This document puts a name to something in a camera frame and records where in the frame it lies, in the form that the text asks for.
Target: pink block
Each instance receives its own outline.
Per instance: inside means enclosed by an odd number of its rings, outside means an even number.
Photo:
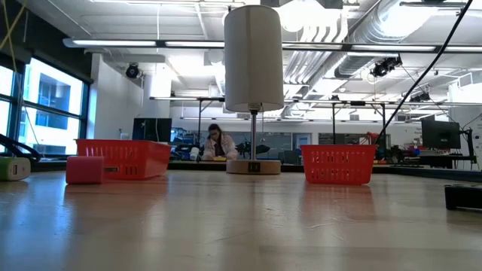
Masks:
[[[104,173],[104,157],[67,158],[67,184],[101,184]]]

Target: green device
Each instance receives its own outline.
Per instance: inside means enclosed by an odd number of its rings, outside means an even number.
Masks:
[[[19,181],[30,176],[30,160],[0,157],[0,181]]]

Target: woman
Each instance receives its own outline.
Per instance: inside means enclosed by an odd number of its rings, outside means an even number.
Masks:
[[[238,158],[233,139],[225,135],[218,124],[211,124],[208,131],[209,137],[204,144],[203,160],[210,161],[214,157],[226,157],[227,160],[236,160]]]

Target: lamp base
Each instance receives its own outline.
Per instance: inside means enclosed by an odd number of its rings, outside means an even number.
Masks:
[[[228,160],[226,172],[231,174],[278,175],[281,162],[270,160]]]

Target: red plastic basket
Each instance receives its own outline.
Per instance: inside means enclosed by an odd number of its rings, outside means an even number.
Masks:
[[[142,180],[167,170],[171,147],[144,140],[77,139],[79,156],[104,157],[104,177]]]
[[[304,174],[311,184],[367,184],[376,145],[303,145]]]

